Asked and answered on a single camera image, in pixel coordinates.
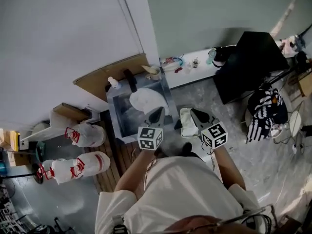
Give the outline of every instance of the white bag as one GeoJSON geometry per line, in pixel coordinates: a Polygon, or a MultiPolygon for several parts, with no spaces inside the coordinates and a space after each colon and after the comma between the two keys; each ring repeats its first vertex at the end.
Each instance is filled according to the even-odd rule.
{"type": "Polygon", "coordinates": [[[80,176],[74,176],[72,169],[74,167],[75,159],[70,160],[55,160],[52,162],[51,169],[53,171],[52,176],[58,184],[68,182],[80,176]]]}
{"type": "MultiPolygon", "coordinates": [[[[63,158],[56,159],[58,161],[65,161],[63,158]]],[[[39,169],[38,169],[38,176],[39,177],[45,177],[47,180],[50,180],[54,177],[54,171],[52,170],[51,166],[55,159],[48,159],[45,160],[42,164],[39,163],[39,169]]]]}
{"type": "Polygon", "coordinates": [[[65,131],[66,138],[73,141],[73,145],[79,147],[98,147],[106,140],[105,130],[96,125],[82,123],[65,131]]]}
{"type": "Polygon", "coordinates": [[[106,171],[110,165],[111,160],[105,153],[91,152],[77,157],[72,172],[76,178],[94,176],[106,171]]]}

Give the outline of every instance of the glasses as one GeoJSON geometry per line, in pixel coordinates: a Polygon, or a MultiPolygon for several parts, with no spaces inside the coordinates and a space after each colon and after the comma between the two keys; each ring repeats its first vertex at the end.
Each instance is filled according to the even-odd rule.
{"type": "MultiPolygon", "coordinates": [[[[246,221],[247,219],[249,219],[253,216],[263,217],[267,221],[268,221],[268,219],[271,221],[271,219],[268,216],[261,215],[261,213],[264,212],[267,208],[271,209],[271,214],[272,214],[273,219],[274,219],[275,227],[277,227],[277,218],[276,218],[276,214],[275,214],[275,209],[274,209],[274,206],[272,204],[270,204],[270,205],[261,207],[257,210],[249,211],[249,212],[247,212],[241,216],[235,217],[235,218],[231,218],[228,220],[220,220],[219,222],[213,223],[213,224],[206,224],[206,225],[197,226],[197,227],[194,227],[194,228],[192,228],[190,230],[186,230],[186,231],[161,231],[161,232],[140,233],[140,234],[177,234],[177,233],[190,234],[190,233],[195,232],[201,228],[206,228],[207,230],[216,230],[217,228],[219,228],[221,226],[231,224],[231,223],[234,223],[234,222],[239,221],[239,220],[242,220],[241,223],[243,223],[244,221],[246,221]]],[[[266,233],[270,233],[270,232],[271,232],[271,227],[269,229],[267,228],[267,230],[266,230],[266,233]]]]}

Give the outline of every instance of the white t-shirt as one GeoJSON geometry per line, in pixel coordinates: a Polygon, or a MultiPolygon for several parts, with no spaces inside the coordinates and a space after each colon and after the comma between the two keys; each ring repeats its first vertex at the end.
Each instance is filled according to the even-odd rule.
{"type": "Polygon", "coordinates": [[[112,218],[118,215],[124,217],[130,233],[148,233],[163,231],[193,215],[230,219],[257,208],[253,192],[238,185],[227,190],[201,159],[168,157],[159,159],[148,172],[139,200],[127,190],[100,193],[95,233],[111,233],[112,218]]]}

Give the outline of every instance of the black monitor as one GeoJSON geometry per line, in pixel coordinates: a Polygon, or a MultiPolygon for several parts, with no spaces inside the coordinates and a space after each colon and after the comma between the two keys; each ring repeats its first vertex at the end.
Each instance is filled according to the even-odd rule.
{"type": "Polygon", "coordinates": [[[235,51],[217,71],[214,82],[223,104],[226,104],[245,91],[256,90],[270,72],[288,68],[269,33],[244,32],[235,51]]]}

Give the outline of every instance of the white cloth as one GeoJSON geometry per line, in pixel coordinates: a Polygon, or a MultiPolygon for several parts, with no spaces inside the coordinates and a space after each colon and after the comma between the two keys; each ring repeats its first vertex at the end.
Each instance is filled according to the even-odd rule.
{"type": "Polygon", "coordinates": [[[182,108],[180,110],[181,118],[181,135],[182,137],[193,137],[198,135],[198,127],[196,127],[192,116],[191,108],[182,108]]]}
{"type": "Polygon", "coordinates": [[[150,88],[139,88],[130,95],[129,101],[135,109],[142,111],[145,115],[157,107],[164,107],[165,115],[170,114],[164,96],[150,88]]]}
{"type": "Polygon", "coordinates": [[[112,217],[117,215],[124,217],[124,225],[131,233],[163,231],[193,215],[229,219],[242,215],[240,203],[244,210],[259,208],[253,192],[238,185],[226,190],[201,159],[163,158],[149,171],[144,195],[138,201],[126,190],[100,193],[95,233],[110,233],[114,227],[112,217]]]}

